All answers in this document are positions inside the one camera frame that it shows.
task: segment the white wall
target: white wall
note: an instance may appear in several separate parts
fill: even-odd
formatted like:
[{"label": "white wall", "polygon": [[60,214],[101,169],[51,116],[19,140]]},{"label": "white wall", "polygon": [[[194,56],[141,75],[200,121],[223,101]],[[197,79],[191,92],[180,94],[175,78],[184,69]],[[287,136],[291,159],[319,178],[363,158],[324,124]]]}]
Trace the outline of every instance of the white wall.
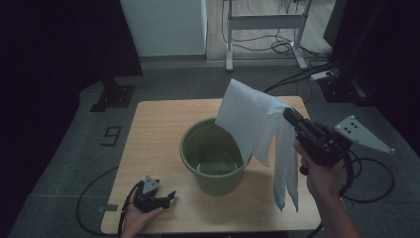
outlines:
[{"label": "white wall", "polygon": [[204,55],[205,0],[121,0],[139,57]]}]

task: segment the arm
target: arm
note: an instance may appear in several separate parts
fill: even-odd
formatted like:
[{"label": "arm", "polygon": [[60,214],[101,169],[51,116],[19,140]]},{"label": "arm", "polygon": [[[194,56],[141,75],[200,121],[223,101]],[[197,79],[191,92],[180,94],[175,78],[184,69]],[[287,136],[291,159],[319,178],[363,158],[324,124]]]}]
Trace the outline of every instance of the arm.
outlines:
[{"label": "arm", "polygon": [[124,219],[124,228],[121,238],[135,238],[146,225],[146,223],[163,212],[163,208],[157,208],[151,212],[143,213],[133,204],[136,191],[130,197],[130,204],[127,207],[126,216]]},{"label": "arm", "polygon": [[361,237],[339,197],[339,178],[343,161],[333,167],[316,165],[302,146],[294,148],[302,156],[302,166],[308,168],[308,189],[315,199],[327,237]]}]

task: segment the hand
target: hand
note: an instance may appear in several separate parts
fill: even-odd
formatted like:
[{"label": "hand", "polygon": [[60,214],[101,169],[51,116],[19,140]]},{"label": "hand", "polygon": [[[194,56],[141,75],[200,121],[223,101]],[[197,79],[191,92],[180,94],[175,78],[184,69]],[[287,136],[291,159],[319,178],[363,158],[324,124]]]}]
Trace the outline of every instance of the hand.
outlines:
[{"label": "hand", "polygon": [[146,223],[158,216],[163,212],[163,208],[157,208],[151,212],[144,213],[139,210],[134,204],[134,197],[136,194],[137,188],[133,191],[130,197],[130,204],[127,206],[126,216],[124,219],[124,227],[123,233],[121,235],[122,238],[127,237],[136,237],[137,233],[139,233],[146,225]]},{"label": "hand", "polygon": [[333,167],[322,167],[316,165],[312,158],[306,153],[299,142],[293,143],[297,153],[302,156],[302,166],[309,170],[307,176],[307,185],[309,192],[314,196],[316,201],[331,200],[339,198],[339,178],[343,160],[337,162]]}]

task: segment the finger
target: finger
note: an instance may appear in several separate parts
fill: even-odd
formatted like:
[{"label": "finger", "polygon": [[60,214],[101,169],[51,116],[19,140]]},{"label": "finger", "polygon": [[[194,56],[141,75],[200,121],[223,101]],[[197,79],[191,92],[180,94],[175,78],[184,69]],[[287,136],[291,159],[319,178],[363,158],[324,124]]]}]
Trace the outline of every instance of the finger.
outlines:
[{"label": "finger", "polygon": [[341,159],[333,166],[333,168],[334,170],[340,171],[343,166],[344,166],[344,160]]},{"label": "finger", "polygon": [[134,202],[134,197],[136,197],[136,192],[137,189],[139,189],[138,187],[136,187],[136,189],[133,190],[131,196],[130,196],[130,202]]},{"label": "finger", "polygon": [[305,149],[303,149],[302,145],[299,142],[293,142],[293,147],[296,150],[296,152],[299,153],[302,156],[302,158],[306,160],[308,164],[312,164],[311,157],[308,155],[308,153],[306,153]]},{"label": "finger", "polygon": [[308,168],[308,162],[306,161],[306,159],[304,157],[302,157],[302,159],[300,159],[300,164],[302,164],[302,166],[304,168]]},{"label": "finger", "polygon": [[163,213],[163,207],[158,207],[155,210],[152,210],[148,213],[145,213],[145,215],[146,215],[146,218],[149,220],[149,219],[152,219],[155,216],[158,216],[161,213]]}]

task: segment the green bucket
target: green bucket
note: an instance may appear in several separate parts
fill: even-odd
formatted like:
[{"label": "green bucket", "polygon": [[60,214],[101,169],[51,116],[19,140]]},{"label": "green bucket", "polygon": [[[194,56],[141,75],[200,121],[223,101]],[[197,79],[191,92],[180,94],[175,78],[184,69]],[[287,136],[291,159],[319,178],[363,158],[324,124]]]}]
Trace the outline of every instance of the green bucket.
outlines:
[{"label": "green bucket", "polygon": [[183,135],[180,155],[205,193],[233,191],[241,180],[244,162],[234,138],[209,118],[192,125]]}]

